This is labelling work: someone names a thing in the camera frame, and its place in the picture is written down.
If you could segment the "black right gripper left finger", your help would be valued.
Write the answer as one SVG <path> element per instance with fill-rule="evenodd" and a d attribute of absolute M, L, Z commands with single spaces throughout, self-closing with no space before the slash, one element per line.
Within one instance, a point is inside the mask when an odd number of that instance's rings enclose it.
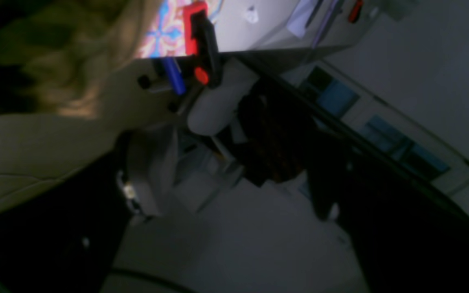
<path fill-rule="evenodd" d="M 108 275 L 180 290 L 113 268 L 127 225 L 162 216 L 179 153 L 174 126 L 122 133 L 115 148 L 66 182 L 0 214 L 0 292 L 98 293 Z"/>

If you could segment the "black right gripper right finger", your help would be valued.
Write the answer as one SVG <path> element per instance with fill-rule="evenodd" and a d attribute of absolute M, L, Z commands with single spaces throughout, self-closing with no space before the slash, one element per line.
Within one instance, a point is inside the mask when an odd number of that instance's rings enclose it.
<path fill-rule="evenodd" d="M 349 235 L 374 293 L 469 293 L 469 219 L 332 135 L 306 135 L 314 213 Z"/>

